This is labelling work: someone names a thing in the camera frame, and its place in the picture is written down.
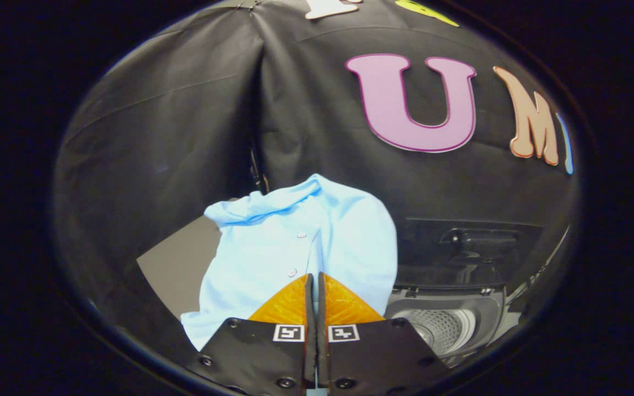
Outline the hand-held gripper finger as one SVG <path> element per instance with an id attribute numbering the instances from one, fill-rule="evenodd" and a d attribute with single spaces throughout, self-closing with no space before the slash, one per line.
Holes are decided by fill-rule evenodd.
<path id="1" fill-rule="evenodd" d="M 229 317 L 189 371 L 229 391 L 305 391 L 315 385 L 314 280 L 306 274 L 249 318 Z"/>
<path id="2" fill-rule="evenodd" d="M 330 393 L 420 393 L 450 374 L 405 318 L 387 320 L 319 274 L 319 385 Z"/>

